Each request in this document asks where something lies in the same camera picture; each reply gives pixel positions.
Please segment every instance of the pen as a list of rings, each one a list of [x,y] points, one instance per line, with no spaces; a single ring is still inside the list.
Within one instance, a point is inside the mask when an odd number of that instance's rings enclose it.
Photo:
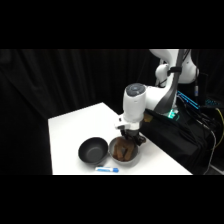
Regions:
[[[113,173],[119,172],[118,168],[109,168],[109,167],[96,167],[95,170],[99,172],[113,172]]]

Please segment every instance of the brown food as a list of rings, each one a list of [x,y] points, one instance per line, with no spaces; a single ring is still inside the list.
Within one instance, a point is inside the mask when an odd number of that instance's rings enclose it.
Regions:
[[[119,137],[114,146],[113,157],[119,161],[130,161],[134,148],[135,144],[132,140]]]

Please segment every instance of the black pan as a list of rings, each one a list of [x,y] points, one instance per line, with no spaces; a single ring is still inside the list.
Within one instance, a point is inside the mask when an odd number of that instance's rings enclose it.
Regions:
[[[108,144],[102,138],[91,138],[82,143],[79,148],[79,158],[90,165],[99,165],[106,159]]]

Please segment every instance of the black background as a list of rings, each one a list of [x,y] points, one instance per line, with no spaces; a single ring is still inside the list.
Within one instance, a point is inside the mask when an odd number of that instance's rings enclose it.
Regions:
[[[224,49],[200,52],[208,91],[224,95]],[[158,64],[148,49],[0,50],[0,173],[51,174],[47,120],[100,102],[122,113],[124,89],[154,85]]]

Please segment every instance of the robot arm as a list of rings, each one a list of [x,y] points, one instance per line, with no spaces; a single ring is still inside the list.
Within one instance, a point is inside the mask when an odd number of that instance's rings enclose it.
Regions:
[[[164,79],[166,82],[162,86],[164,88],[147,87],[135,83],[125,89],[123,100],[124,113],[119,116],[115,127],[122,130],[123,134],[125,133],[131,137],[139,136],[145,109],[162,115],[169,114],[175,105],[177,87],[182,71],[188,77],[182,78],[182,81],[185,83],[190,83],[191,81],[191,78],[189,78],[191,73],[187,73],[190,71],[189,68],[191,68],[191,71],[196,71],[196,67],[190,60],[191,58],[185,60],[185,67],[182,68],[184,49],[150,49],[150,51],[156,57],[167,62],[167,65],[160,65],[156,71],[157,78]]]

